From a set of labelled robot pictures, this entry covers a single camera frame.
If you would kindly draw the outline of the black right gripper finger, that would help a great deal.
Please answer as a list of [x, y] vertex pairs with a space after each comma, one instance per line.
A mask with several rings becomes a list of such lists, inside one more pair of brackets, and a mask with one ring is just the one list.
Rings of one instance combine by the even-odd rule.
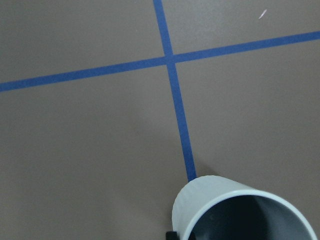
[[176, 231], [167, 231], [165, 233], [165, 240], [177, 240], [177, 232]]

